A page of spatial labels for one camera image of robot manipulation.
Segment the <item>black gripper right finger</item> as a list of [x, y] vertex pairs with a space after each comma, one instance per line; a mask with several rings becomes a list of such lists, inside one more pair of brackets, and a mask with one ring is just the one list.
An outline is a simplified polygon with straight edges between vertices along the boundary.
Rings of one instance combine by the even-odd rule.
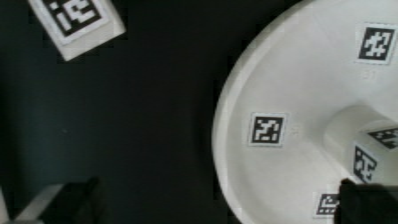
[[398, 185], [341, 180], [334, 224], [398, 224]]

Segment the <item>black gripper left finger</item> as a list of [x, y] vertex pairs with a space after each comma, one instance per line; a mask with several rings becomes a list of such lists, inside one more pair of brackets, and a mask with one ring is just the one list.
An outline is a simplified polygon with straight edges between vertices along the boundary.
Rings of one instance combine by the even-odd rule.
[[14, 224], [107, 224], [107, 199], [98, 177], [45, 187]]

